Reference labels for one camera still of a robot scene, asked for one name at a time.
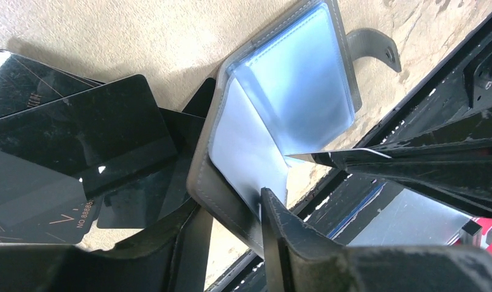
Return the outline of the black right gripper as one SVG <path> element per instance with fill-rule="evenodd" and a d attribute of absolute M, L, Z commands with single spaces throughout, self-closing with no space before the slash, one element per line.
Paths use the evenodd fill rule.
<path fill-rule="evenodd" d="M 468 105 L 482 110 L 407 140 L 369 148 L 311 153 L 311 161 L 378 161 L 464 151 L 492 154 L 492 52 L 481 52 L 463 71 Z"/>

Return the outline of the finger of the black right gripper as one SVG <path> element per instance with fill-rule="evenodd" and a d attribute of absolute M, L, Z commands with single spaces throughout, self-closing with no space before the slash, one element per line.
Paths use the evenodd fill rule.
<path fill-rule="evenodd" d="M 492 159 L 385 159 L 343 162 L 339 168 L 400 183 L 471 215 L 492 218 Z"/>

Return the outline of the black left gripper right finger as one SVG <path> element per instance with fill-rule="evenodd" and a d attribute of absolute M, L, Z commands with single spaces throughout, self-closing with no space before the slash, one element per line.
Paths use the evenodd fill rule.
<path fill-rule="evenodd" d="M 343 246 L 261 190 L 269 291 L 492 291 L 492 255 L 471 246 Z"/>

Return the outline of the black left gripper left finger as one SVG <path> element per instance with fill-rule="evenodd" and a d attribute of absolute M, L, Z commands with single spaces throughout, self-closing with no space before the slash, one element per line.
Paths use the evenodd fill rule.
<path fill-rule="evenodd" d="M 0 245 L 0 291 L 203 291 L 212 224 L 187 200 L 107 251 Z"/>

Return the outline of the black credit card stack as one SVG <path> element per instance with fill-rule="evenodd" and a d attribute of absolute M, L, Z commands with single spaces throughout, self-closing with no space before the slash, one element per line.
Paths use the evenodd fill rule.
<path fill-rule="evenodd" d="M 101 83 L 0 50 L 0 243 L 75 245 L 173 212 L 215 87 L 175 111 L 141 74 Z"/>

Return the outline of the grey card holder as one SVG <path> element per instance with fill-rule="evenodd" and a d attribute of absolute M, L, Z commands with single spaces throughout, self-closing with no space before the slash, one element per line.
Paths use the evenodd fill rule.
<path fill-rule="evenodd" d="M 401 71 L 394 40 L 345 32 L 336 1 L 298 1 L 224 60 L 187 178 L 190 196 L 263 256 L 261 189 L 287 201 L 293 156 L 324 149 L 362 99 L 353 63 Z"/>

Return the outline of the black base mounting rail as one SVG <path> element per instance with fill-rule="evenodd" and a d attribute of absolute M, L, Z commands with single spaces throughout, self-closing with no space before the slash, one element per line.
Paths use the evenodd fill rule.
<path fill-rule="evenodd" d="M 264 259 L 269 291 L 492 291 L 492 13 L 351 149 L 354 62 L 395 41 L 298 1 L 217 74 L 190 195 Z"/>

